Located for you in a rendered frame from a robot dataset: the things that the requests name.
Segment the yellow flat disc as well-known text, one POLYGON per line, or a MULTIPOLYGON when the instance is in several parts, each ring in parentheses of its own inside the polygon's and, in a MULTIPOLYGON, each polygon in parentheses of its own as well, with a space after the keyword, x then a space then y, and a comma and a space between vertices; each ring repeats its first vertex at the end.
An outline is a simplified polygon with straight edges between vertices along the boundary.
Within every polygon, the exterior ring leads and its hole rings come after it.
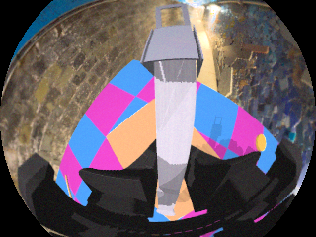
POLYGON ((257 146, 257 150, 264 150, 266 147, 266 139, 264 138, 263 135, 258 134, 257 135, 257 142, 256 142, 256 146, 257 146))

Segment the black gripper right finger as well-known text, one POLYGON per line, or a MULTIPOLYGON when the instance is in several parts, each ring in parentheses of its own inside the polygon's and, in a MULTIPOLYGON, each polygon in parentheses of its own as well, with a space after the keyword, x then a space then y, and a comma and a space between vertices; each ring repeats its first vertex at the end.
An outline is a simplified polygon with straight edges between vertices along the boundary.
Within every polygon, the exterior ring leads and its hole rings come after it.
POLYGON ((232 159, 218 159, 191 145, 185 182, 195 213, 206 210, 206 205, 224 186, 226 179, 245 171, 260 159, 260 151, 232 159))

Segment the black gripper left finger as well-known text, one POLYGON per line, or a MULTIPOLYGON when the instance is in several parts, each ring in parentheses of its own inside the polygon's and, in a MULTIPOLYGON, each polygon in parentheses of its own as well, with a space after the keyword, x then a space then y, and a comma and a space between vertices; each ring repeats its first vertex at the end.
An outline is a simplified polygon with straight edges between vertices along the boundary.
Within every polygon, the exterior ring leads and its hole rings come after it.
POLYGON ((79 175, 91 190, 118 197, 138 198, 147 213, 146 217, 154 218, 158 183, 157 139, 126 169, 96 170, 84 167, 79 170, 79 175))

